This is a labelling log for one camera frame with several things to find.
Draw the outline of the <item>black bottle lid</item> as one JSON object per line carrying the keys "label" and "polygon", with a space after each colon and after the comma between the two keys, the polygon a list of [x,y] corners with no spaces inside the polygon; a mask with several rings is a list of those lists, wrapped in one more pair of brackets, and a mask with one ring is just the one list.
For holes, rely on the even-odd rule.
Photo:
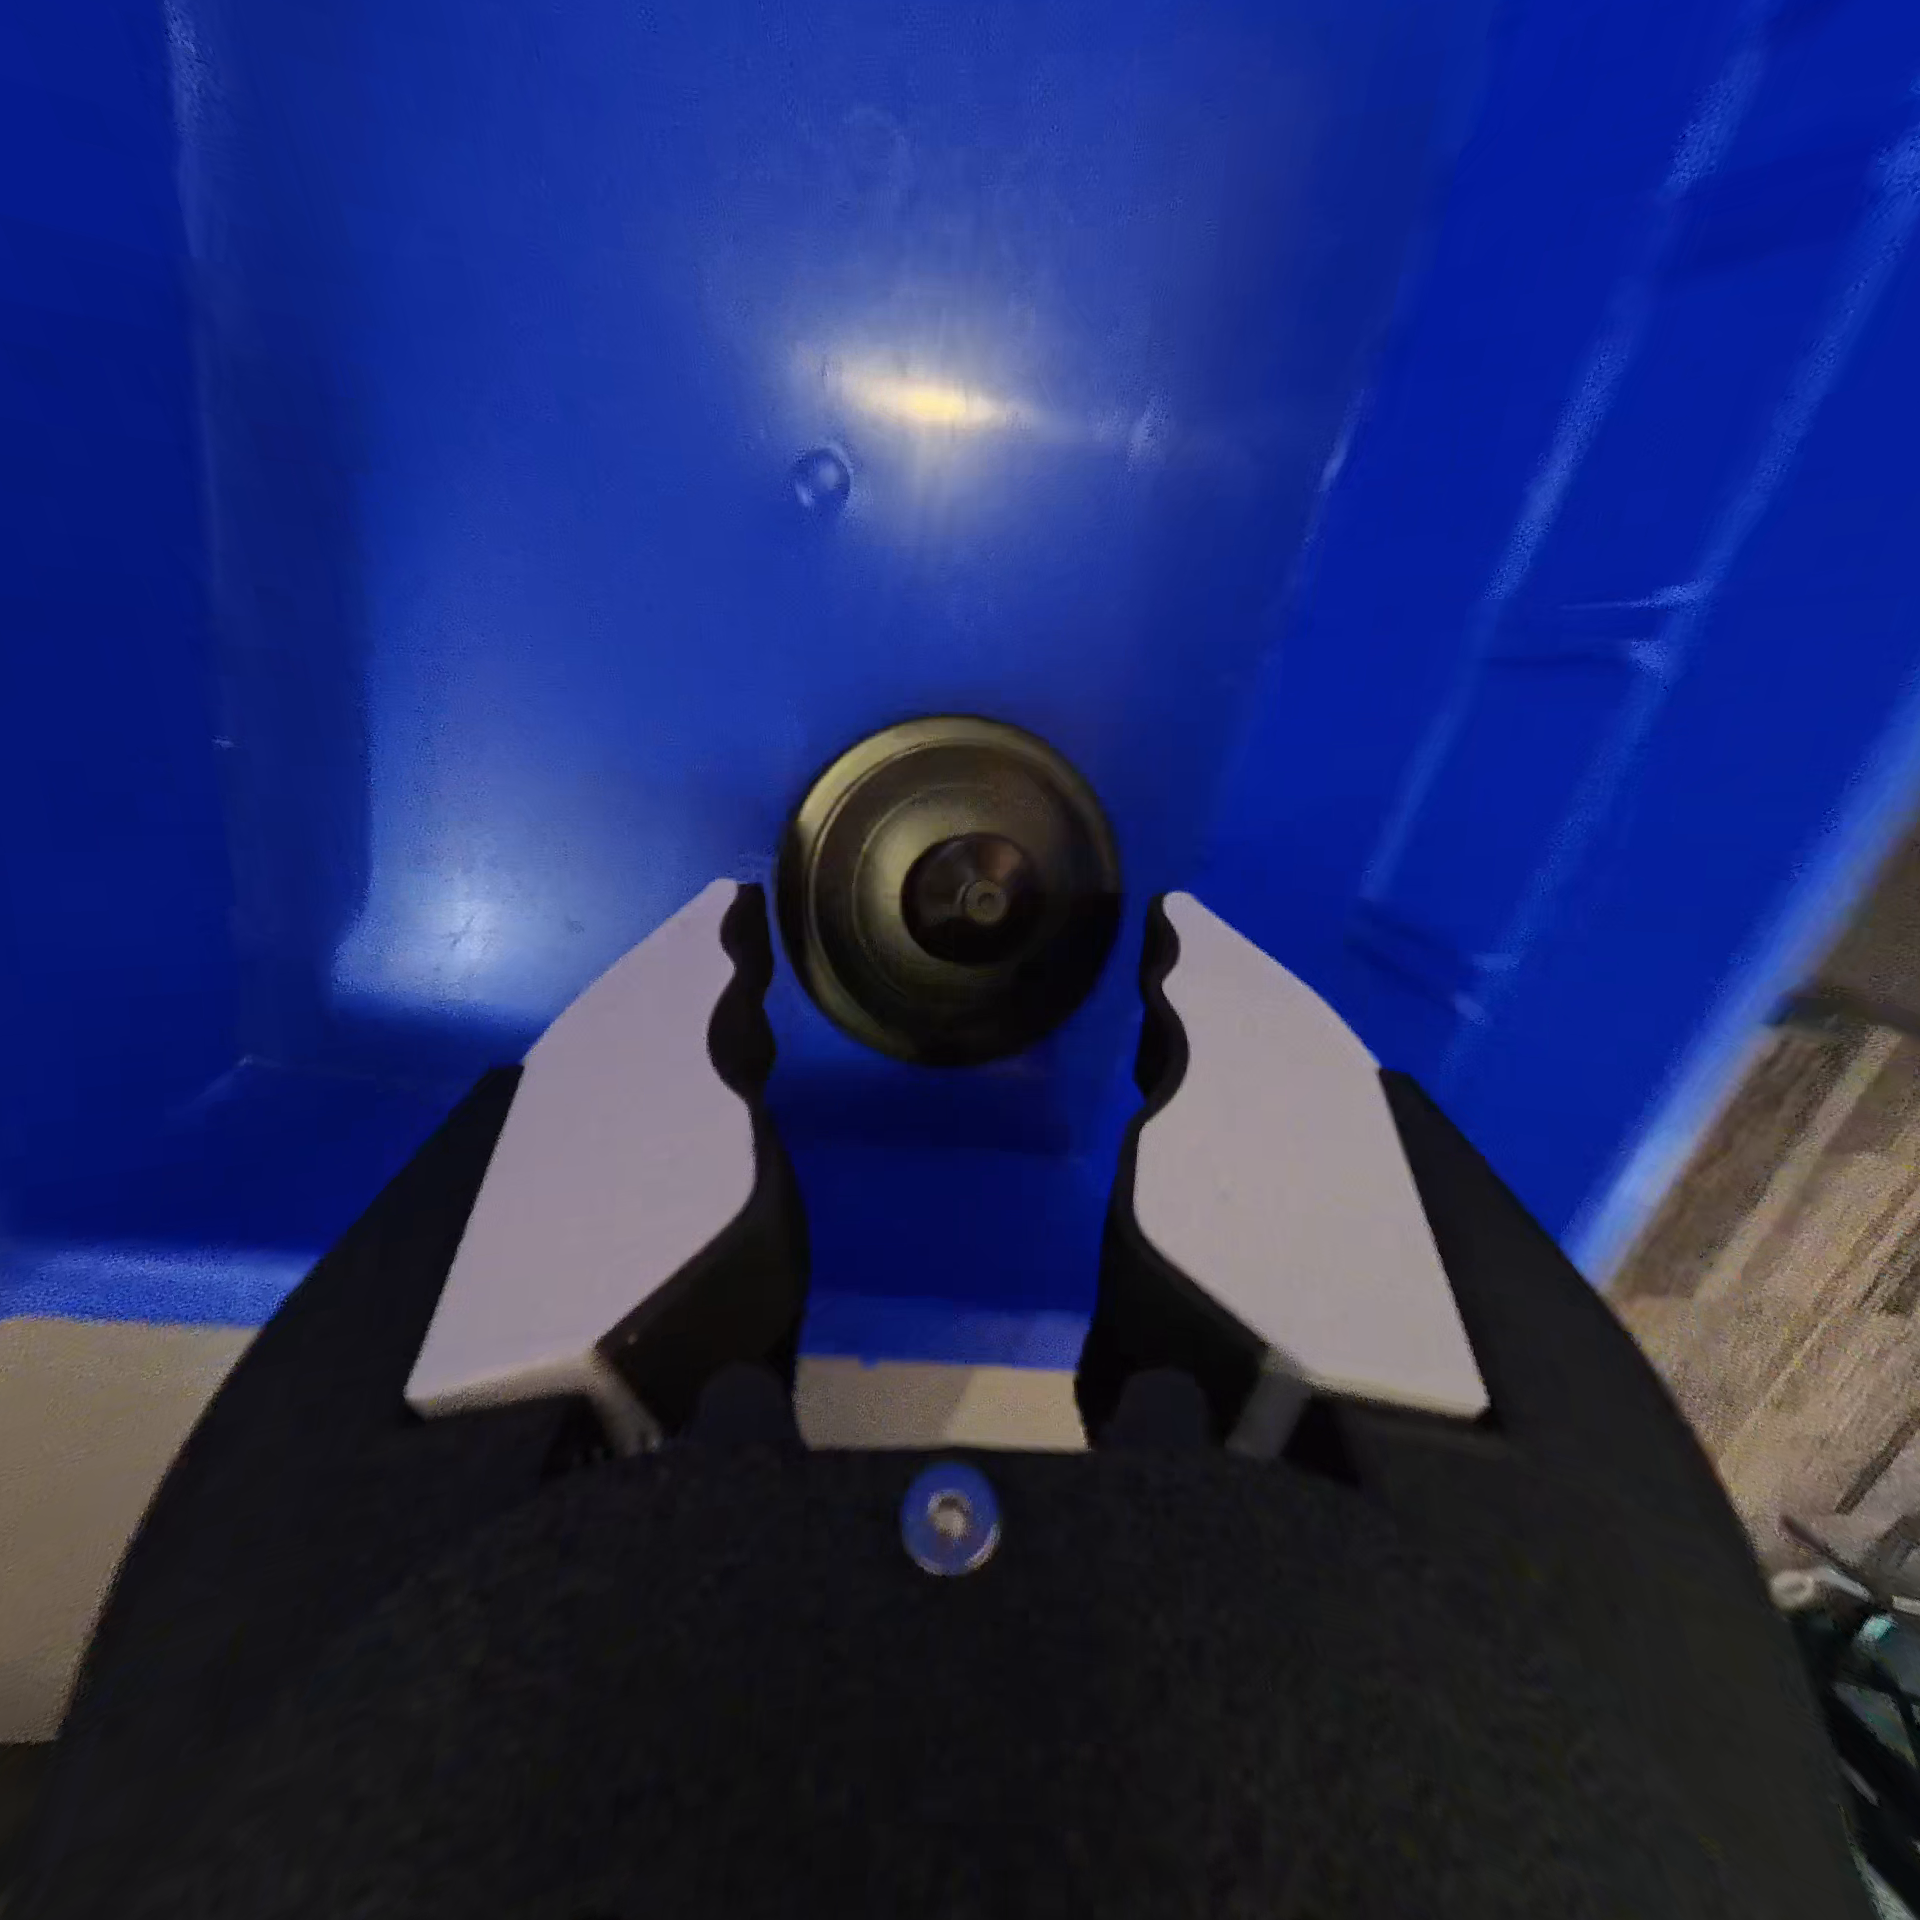
{"label": "black bottle lid", "polygon": [[1042,1046],[1096,992],[1124,910],[1115,824],[1042,733],[985,716],[884,728],[791,809],[776,920],[816,1006],[926,1066]]}

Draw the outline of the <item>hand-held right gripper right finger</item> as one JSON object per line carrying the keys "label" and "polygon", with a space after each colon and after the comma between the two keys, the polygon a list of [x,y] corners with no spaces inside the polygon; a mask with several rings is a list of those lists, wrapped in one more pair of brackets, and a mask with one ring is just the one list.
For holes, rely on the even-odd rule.
{"label": "hand-held right gripper right finger", "polygon": [[1090,1444],[1182,1407],[1283,1454],[1317,1401],[1490,1416],[1384,1066],[1195,893],[1147,910],[1139,1113],[1100,1243],[1076,1407]]}

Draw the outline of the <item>blue plastic bin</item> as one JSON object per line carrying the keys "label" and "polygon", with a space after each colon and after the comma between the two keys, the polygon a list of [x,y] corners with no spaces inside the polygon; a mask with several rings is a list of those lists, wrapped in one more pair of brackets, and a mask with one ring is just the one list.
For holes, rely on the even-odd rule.
{"label": "blue plastic bin", "polygon": [[1915,4],[5,4],[5,1319],[262,1324],[947,708],[1124,931],[776,973],[811,1351],[1070,1358],[1162,888],[1605,1281],[1915,800]]}

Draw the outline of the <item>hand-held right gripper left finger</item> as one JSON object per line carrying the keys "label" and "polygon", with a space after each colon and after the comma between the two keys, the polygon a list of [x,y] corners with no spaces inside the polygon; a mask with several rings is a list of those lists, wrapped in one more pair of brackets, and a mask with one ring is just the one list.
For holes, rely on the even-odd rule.
{"label": "hand-held right gripper left finger", "polygon": [[404,1401],[611,1446],[803,1446],[806,1209],[770,1113],[765,888],[717,877],[526,1050]]}

